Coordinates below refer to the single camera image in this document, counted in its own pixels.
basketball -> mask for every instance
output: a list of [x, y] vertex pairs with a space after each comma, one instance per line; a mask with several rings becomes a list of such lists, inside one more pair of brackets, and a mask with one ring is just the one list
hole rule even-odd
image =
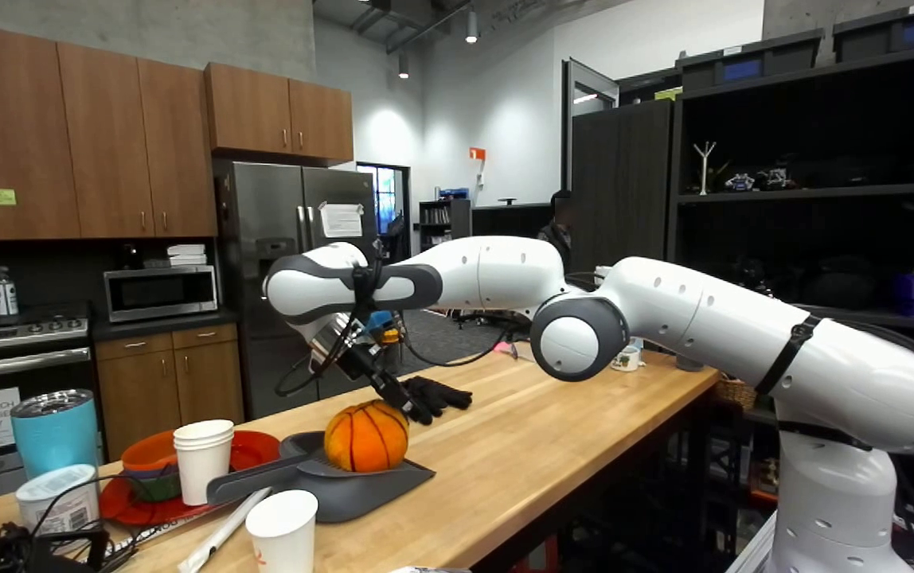
[[324, 456], [344, 472], [386, 472], [401, 464], [409, 420], [386, 401], [339, 412], [324, 429]]

ceiling light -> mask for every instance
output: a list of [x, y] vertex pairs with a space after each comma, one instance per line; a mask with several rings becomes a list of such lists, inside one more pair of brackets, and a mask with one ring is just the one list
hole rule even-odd
[[479, 14], [469, 9], [469, 14], [465, 14], [465, 44], [479, 44], [479, 38], [481, 38]]
[[398, 72], [398, 80], [410, 80], [410, 59], [409, 59], [409, 54], [403, 51], [398, 51], [398, 58], [395, 58], [398, 62], [395, 62], [395, 72]]

stainless steel refrigerator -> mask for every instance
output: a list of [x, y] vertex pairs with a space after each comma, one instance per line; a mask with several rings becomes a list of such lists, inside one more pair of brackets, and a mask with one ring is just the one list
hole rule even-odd
[[218, 161], [220, 263], [225, 304], [240, 311], [245, 414], [265, 417], [351, 390], [339, 369], [308, 379], [308, 347], [261, 299], [265, 271], [324, 243], [353, 243], [374, 255], [374, 177], [287, 161]]

plate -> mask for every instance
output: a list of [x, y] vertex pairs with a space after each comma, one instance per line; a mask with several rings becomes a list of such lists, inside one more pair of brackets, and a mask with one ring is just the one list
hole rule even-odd
[[[254, 429], [235, 429], [232, 472], [269, 464], [277, 459], [279, 438]], [[100, 510], [104, 522], [127, 528], [152, 528], [206, 511], [206, 505], [186, 505], [181, 499], [145, 503], [129, 494], [129, 483], [117, 474], [101, 487]]]

wooden countertop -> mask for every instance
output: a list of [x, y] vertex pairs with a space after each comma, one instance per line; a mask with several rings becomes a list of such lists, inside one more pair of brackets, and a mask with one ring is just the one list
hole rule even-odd
[[[529, 357], [505, 354], [421, 377], [469, 388], [473, 404], [410, 429], [409, 459], [435, 472], [427, 483], [357, 522], [319, 524], [319, 573], [392, 573], [409, 563], [472, 566], [715, 383], [715, 369], [671, 369], [657, 354], [647, 354], [643, 369], [611, 366], [576, 384], [554, 383]], [[375, 399], [374, 388], [245, 427], [274, 437], [324, 429], [333, 412], [367, 399]], [[5, 518], [15, 518], [12, 498], [0, 498], [0, 524]], [[174, 570], [218, 522], [152, 537], [120, 570]], [[206, 570], [254, 570], [248, 534], [235, 531]]]

